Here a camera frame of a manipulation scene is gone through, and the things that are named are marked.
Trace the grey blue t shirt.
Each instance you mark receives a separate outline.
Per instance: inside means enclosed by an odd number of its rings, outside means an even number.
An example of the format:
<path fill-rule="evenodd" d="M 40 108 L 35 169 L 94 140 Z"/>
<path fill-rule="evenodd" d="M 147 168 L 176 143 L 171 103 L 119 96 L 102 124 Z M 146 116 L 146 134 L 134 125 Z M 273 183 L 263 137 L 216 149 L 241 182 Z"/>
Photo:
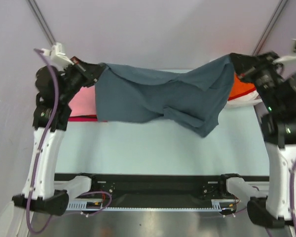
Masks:
<path fill-rule="evenodd" d="M 233 84 L 229 55 L 186 73 L 106 63 L 95 84 L 97 118 L 130 123 L 169 119 L 206 137 L 218 125 Z"/>

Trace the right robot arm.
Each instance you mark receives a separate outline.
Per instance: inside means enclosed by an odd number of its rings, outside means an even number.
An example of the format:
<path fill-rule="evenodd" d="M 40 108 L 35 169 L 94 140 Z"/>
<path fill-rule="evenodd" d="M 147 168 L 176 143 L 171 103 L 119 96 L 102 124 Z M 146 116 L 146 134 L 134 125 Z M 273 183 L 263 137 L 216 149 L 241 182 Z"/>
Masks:
<path fill-rule="evenodd" d="M 232 53 L 231 60 L 238 78 L 254 84 L 267 108 L 261 130 L 269 158 L 269 186 L 264 194 L 239 175 L 230 174 L 223 176 L 218 193 L 243 201 L 255 225 L 296 229 L 296 87 L 293 78 L 284 79 L 277 71 L 284 63 L 296 61 L 296 49 L 282 57 L 275 52 L 259 56 Z"/>

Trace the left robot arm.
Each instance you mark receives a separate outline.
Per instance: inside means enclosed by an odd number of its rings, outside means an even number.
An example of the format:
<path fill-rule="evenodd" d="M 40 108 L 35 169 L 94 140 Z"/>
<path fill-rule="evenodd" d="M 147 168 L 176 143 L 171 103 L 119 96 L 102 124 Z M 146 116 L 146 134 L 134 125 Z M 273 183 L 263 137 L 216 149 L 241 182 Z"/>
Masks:
<path fill-rule="evenodd" d="M 61 216 L 71 199 L 83 193 L 90 198 L 98 194 L 99 185 L 87 176 L 77 176 L 59 190 L 54 187 L 58 153 L 72 112 L 69 102 L 82 87 L 93 86 L 105 69 L 76 57 L 71 62 L 62 71 L 46 65 L 36 73 L 33 155 L 24 188 L 12 197 L 16 207 Z"/>

